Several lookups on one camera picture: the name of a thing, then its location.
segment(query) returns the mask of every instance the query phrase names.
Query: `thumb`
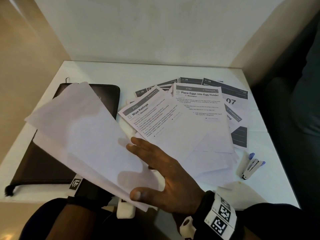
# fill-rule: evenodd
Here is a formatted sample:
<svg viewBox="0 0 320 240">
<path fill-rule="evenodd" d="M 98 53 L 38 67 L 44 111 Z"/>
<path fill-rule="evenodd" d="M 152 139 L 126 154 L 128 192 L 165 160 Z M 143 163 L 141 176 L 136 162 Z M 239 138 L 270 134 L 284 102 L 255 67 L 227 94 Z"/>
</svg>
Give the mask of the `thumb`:
<svg viewBox="0 0 320 240">
<path fill-rule="evenodd" d="M 146 187 L 134 188 L 130 192 L 130 199 L 133 201 L 142 202 L 158 208 L 163 208 L 166 205 L 166 198 L 163 191 L 158 191 Z"/>
</svg>

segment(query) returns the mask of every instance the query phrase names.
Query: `white tabletop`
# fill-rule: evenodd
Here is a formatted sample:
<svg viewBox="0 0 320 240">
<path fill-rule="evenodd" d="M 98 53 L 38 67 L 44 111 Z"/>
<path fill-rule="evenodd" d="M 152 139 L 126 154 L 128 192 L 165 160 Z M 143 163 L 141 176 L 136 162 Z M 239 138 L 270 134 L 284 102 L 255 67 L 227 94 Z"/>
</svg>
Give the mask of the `white tabletop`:
<svg viewBox="0 0 320 240">
<path fill-rule="evenodd" d="M 288 203 L 298 206 L 298 202 L 241 69 L 65 61 L 54 76 L 36 108 L 53 98 L 58 86 L 65 82 L 66 77 L 70 77 L 67 80 L 69 83 L 87 81 L 93 84 L 114 84 L 119 86 L 121 91 L 119 109 L 126 104 L 127 99 L 135 97 L 135 91 L 178 77 L 201 79 L 205 77 L 248 90 L 250 109 L 248 152 L 256 153 L 257 158 L 266 161 L 266 164 L 255 172 L 250 179 L 246 180 L 245 183 L 267 202 Z M 117 116 L 116 120 L 129 137 L 134 135 L 133 129 L 120 116 Z M 5 187 L 10 184 L 35 131 L 35 128 L 26 124 L 2 162 L 0 166 L 0 201 L 46 202 L 54 198 L 66 197 L 68 185 L 22 185 L 16 188 L 14 196 L 4 196 Z M 242 158 L 243 152 L 238 149 L 236 152 Z M 234 175 L 234 180 L 242 181 L 236 175 Z M 204 190 L 215 190 L 210 185 L 201 183 L 199 185 Z"/>
</svg>

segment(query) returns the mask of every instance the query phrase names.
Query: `white wall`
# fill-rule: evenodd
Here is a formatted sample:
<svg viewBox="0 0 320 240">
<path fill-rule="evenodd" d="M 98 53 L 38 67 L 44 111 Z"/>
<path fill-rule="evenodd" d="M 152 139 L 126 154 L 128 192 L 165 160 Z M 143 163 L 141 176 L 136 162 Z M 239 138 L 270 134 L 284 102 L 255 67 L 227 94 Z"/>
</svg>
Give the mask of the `white wall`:
<svg viewBox="0 0 320 240">
<path fill-rule="evenodd" d="M 288 0 L 35 0 L 72 60 L 248 67 L 243 51 Z M 304 22 L 319 9 L 307 6 Z M 278 47 L 283 50 L 303 26 Z M 270 66 L 275 58 L 263 64 Z"/>
</svg>

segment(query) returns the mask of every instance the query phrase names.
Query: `hand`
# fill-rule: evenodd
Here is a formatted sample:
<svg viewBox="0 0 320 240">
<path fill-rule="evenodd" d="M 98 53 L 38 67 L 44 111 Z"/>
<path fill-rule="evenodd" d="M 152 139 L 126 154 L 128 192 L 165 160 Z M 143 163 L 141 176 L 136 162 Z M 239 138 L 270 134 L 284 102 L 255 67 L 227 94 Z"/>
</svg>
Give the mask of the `hand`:
<svg viewBox="0 0 320 240">
<path fill-rule="evenodd" d="M 205 192 L 182 168 L 177 160 L 167 155 L 158 146 L 140 138 L 132 137 L 126 147 L 137 155 L 149 168 L 156 169 L 165 179 L 163 191 L 146 187 L 134 188 L 130 199 L 158 207 L 169 213 L 193 215 Z"/>
</svg>

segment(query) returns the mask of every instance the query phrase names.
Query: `white table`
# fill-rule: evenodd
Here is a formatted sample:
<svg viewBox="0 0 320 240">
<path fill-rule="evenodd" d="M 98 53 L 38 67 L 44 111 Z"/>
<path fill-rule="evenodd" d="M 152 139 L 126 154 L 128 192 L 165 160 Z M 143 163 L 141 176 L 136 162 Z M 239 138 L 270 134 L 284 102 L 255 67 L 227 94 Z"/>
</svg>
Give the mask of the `white table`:
<svg viewBox="0 0 320 240">
<path fill-rule="evenodd" d="M 93 84 L 114 84 L 120 87 L 119 109 L 126 104 L 126 99 L 134 98 L 134 92 L 178 77 L 208 78 L 223 80 L 225 84 L 249 91 L 250 122 L 248 132 L 248 151 L 256 153 L 266 164 L 255 172 L 245 183 L 270 203 L 288 203 L 298 206 L 290 183 L 286 177 L 279 157 L 274 149 L 269 133 L 262 120 L 257 104 L 254 101 L 249 85 L 241 69 L 146 65 L 104 62 L 65 61 L 54 79 L 46 89 L 36 108 L 52 99 L 59 84 L 87 81 Z M 124 132 L 133 136 L 133 129 L 117 117 Z M 35 133 L 35 128 L 26 124 L 0 166 L 0 201 L 10 202 L 46 202 L 58 197 L 66 197 L 68 185 L 22 185 L 15 190 L 13 197 L 5 197 L 4 190 L 10 184 L 22 157 Z M 241 150 L 236 150 L 240 158 Z M 242 181 L 234 176 L 235 181 Z M 200 184 L 204 190 L 215 190 L 212 186 Z M 234 195 L 233 201 L 241 201 Z"/>
</svg>

